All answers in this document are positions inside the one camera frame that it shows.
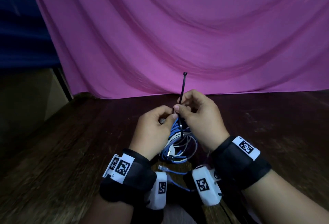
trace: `finger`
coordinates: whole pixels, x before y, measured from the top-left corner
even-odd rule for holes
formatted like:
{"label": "finger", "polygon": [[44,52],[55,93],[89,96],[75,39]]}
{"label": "finger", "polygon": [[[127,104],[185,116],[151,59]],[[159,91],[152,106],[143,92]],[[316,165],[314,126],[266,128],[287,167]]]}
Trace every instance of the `finger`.
{"label": "finger", "polygon": [[147,112],[147,114],[155,119],[155,120],[158,120],[160,116],[162,115],[170,115],[172,114],[172,108],[170,108],[169,106],[166,106],[166,105],[162,105],[162,106],[159,106],[153,110],[150,110],[149,112]]}
{"label": "finger", "polygon": [[193,114],[186,106],[183,105],[174,105],[174,109],[177,113],[179,113],[186,120],[191,117]]}
{"label": "finger", "polygon": [[192,90],[184,93],[183,97],[182,97],[182,103],[183,104],[187,103],[187,102],[189,102],[190,104],[194,103],[195,107],[199,107],[206,100],[207,100],[207,96],[203,95],[202,93],[198,92],[195,89],[192,89]]}
{"label": "finger", "polygon": [[162,125],[163,128],[168,128],[171,130],[172,125],[174,124],[175,120],[177,119],[177,113],[171,114],[166,118],[165,123]]}

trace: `wrist strap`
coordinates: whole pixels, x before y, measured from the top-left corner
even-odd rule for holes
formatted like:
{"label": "wrist strap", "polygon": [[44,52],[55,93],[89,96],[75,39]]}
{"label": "wrist strap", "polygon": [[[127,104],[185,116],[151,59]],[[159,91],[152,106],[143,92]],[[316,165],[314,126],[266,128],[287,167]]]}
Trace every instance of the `wrist strap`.
{"label": "wrist strap", "polygon": [[242,137],[230,136],[213,153],[214,166],[223,179],[233,179],[246,189],[266,175],[271,165]]}
{"label": "wrist strap", "polygon": [[150,161],[130,149],[123,149],[122,157],[114,155],[101,182],[99,193],[109,202],[123,201],[136,206],[144,204],[144,194],[157,179]]}

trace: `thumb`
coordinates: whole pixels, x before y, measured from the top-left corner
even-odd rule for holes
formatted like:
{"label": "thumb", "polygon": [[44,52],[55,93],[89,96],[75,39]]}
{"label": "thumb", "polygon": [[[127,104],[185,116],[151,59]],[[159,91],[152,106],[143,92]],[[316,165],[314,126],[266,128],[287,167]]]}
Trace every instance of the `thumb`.
{"label": "thumb", "polygon": [[193,114],[186,106],[183,105],[174,105],[174,110],[185,118],[185,120]]}
{"label": "thumb", "polygon": [[174,124],[176,118],[178,117],[178,115],[176,113],[174,114],[170,114],[167,118],[165,123],[162,125],[165,128],[168,128],[169,130],[171,130],[172,125]]}

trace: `black wrist strap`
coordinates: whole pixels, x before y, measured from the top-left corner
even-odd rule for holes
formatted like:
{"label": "black wrist strap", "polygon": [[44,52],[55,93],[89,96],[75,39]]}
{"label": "black wrist strap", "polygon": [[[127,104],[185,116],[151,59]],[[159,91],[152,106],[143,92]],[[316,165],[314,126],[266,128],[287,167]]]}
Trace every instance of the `black wrist strap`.
{"label": "black wrist strap", "polygon": [[99,194],[109,202],[122,201],[133,206],[144,204],[144,194],[152,189],[157,175],[151,170],[150,161],[142,155],[130,149],[123,149],[123,153],[134,157],[123,183],[107,175],[101,182]]}
{"label": "black wrist strap", "polygon": [[235,180],[240,189],[246,189],[265,176],[271,165],[261,155],[255,160],[250,158],[233,143],[235,138],[230,136],[226,139],[212,153],[212,158],[221,178]]}

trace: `forearm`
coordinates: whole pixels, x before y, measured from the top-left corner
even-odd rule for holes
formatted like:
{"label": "forearm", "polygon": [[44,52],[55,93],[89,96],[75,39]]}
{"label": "forearm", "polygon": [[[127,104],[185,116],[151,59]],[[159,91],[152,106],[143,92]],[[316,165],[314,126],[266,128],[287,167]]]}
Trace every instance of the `forearm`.
{"label": "forearm", "polygon": [[134,207],[124,202],[107,202],[98,194],[80,224],[129,224]]}
{"label": "forearm", "polygon": [[273,170],[244,190],[247,200],[266,224],[328,223],[328,212]]}

